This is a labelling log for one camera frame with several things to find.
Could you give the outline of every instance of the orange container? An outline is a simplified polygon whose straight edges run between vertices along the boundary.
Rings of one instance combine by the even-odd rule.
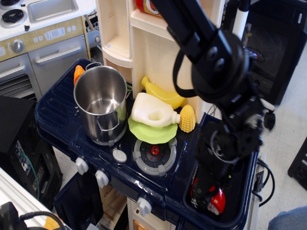
[[[150,0],[136,0],[136,5],[138,9],[144,13],[149,13],[161,17],[161,14]]]

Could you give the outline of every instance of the stove burner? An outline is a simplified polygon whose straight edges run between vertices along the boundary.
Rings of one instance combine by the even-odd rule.
[[[2,15],[2,20],[6,23],[15,23],[24,17],[22,10],[10,10]]]
[[[138,167],[152,176],[164,176],[175,163],[176,138],[164,144],[148,144],[137,140],[134,145],[133,160]]]
[[[142,142],[140,152],[143,162],[153,168],[158,168],[159,165],[164,165],[170,157],[171,149],[168,143],[151,145]]]
[[[27,19],[27,13],[23,10],[14,9],[4,13],[0,19],[3,28],[13,28],[21,25]]]
[[[17,4],[20,0],[1,0],[2,6],[12,6],[14,4]]]
[[[0,9],[4,11],[9,11],[20,7],[24,0],[1,0]]]

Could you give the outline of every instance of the stainless steel pot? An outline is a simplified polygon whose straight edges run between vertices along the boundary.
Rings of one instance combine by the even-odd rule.
[[[87,136],[99,145],[114,145],[127,129],[127,85],[109,66],[95,66],[77,80],[73,96]]]

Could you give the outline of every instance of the blue jeans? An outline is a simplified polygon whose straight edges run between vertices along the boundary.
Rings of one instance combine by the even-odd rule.
[[[281,212],[269,222],[268,230],[307,230],[307,206]]]

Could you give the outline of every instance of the sink basin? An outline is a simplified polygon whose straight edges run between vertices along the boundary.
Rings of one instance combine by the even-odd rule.
[[[42,0],[28,5],[31,23],[41,22],[78,10],[75,0]]]

